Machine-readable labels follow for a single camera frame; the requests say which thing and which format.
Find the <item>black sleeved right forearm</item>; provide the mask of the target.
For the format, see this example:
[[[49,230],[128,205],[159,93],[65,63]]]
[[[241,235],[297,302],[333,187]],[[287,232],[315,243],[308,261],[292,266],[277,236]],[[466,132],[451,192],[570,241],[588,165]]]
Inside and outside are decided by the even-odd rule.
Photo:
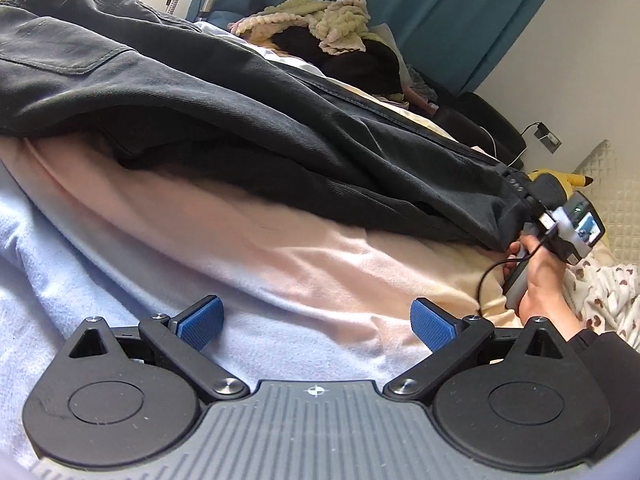
[[[610,429],[594,454],[602,460],[639,431],[640,354],[612,332],[581,330],[568,344],[610,404]]]

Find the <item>person's right hand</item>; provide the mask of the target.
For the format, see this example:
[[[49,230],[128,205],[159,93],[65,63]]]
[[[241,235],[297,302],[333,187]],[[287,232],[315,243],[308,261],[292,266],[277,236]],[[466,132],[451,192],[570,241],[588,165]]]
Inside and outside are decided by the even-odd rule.
[[[536,250],[538,245],[535,235],[522,233],[509,248],[511,259],[521,249],[532,255],[527,261],[527,290],[516,313],[523,325],[530,318],[548,318],[560,335],[569,341],[582,331],[582,322],[563,296],[566,265],[544,246]]]

